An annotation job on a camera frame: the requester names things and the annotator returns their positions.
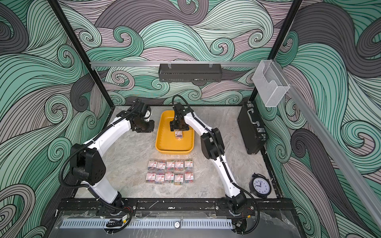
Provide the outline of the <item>paper clip box removed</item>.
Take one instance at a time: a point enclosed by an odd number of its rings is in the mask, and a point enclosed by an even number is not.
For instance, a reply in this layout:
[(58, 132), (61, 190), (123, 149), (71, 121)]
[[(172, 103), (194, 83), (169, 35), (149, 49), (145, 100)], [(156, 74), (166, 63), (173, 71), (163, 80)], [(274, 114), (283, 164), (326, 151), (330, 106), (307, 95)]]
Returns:
[(155, 176), (156, 184), (164, 184), (165, 183), (165, 173), (157, 173)]
[(156, 173), (147, 173), (145, 177), (146, 183), (155, 183)]

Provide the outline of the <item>yellow plastic storage tray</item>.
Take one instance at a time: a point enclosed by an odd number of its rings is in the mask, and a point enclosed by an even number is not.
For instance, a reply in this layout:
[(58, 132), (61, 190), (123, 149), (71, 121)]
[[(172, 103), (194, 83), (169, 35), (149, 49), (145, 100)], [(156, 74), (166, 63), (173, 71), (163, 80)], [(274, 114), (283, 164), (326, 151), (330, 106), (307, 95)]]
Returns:
[(182, 138), (176, 138), (170, 131), (170, 121), (174, 119), (174, 111), (167, 110), (161, 114), (157, 130), (155, 148), (166, 155), (188, 155), (194, 148), (194, 130), (182, 132)]

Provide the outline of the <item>paper clip box edge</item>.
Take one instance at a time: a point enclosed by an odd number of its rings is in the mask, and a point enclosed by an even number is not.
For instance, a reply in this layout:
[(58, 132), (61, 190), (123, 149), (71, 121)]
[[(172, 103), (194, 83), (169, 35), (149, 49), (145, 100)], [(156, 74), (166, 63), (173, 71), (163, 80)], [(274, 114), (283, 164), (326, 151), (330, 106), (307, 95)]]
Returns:
[(184, 183), (184, 174), (183, 173), (175, 173), (174, 174), (174, 185), (183, 185)]

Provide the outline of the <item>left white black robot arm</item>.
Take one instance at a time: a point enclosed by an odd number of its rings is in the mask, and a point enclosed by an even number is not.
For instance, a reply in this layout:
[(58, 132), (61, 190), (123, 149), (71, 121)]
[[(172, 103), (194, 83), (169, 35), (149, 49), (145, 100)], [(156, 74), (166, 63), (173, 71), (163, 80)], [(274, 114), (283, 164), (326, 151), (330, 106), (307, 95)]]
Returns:
[(69, 188), (87, 188), (105, 206), (128, 212), (121, 194), (106, 178), (106, 165), (102, 157), (116, 140), (129, 131), (153, 132), (154, 121), (149, 119), (151, 112), (148, 104), (136, 99), (95, 137), (84, 144), (73, 145), (69, 157), (60, 168), (60, 184)]

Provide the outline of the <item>paper clip box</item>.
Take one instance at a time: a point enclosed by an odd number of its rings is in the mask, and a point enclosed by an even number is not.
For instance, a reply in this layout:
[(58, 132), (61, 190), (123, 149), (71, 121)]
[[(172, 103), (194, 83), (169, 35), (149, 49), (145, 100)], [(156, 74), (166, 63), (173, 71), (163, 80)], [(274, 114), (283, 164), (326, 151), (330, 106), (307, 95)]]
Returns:
[(166, 173), (164, 177), (165, 183), (174, 183), (175, 174), (174, 173)]
[(178, 140), (181, 140), (183, 138), (183, 132), (182, 131), (174, 131), (175, 138)]
[(166, 161), (166, 171), (174, 171), (175, 170), (175, 160), (167, 160)]
[(185, 183), (193, 183), (194, 182), (194, 174), (193, 172), (184, 173)]
[(184, 161), (183, 160), (176, 160), (175, 161), (175, 171), (183, 171), (184, 170)]
[(156, 160), (150, 160), (148, 162), (148, 166), (147, 166), (147, 169), (149, 171), (155, 171), (157, 169), (157, 161)]
[(158, 161), (156, 168), (157, 168), (157, 171), (165, 171), (166, 170), (166, 161)]

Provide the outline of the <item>paper clip box barcode side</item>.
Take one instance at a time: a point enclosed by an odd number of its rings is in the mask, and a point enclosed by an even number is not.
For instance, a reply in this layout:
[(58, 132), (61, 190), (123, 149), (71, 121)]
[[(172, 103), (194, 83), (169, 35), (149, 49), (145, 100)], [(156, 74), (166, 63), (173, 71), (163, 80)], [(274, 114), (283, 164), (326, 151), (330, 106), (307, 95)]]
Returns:
[(184, 169), (185, 171), (192, 171), (193, 170), (193, 160), (188, 159), (184, 161)]

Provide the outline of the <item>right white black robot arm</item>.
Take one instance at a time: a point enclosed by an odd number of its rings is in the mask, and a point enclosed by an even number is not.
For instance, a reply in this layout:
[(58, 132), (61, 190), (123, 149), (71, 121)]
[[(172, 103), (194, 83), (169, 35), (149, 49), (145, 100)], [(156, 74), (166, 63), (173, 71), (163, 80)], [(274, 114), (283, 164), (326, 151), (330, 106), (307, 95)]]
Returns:
[(238, 216), (243, 213), (244, 209), (251, 209), (247, 206), (247, 196), (254, 203), (252, 216), (254, 216), (254, 225), (251, 228), (242, 228), (238, 223), (249, 217), (239, 218), (233, 222), (232, 232), (240, 235), (247, 235), (253, 232), (260, 221), (260, 209), (257, 201), (250, 192), (237, 185), (236, 180), (228, 166), (225, 154), (225, 146), (218, 128), (212, 128), (205, 124), (190, 107), (184, 97), (176, 94), (172, 97), (172, 108), (174, 110), (174, 119), (170, 122), (172, 131), (187, 131), (192, 128), (200, 136), (200, 144), (203, 155), (206, 159), (211, 160), (214, 164), (225, 190), (225, 197), (231, 214)]

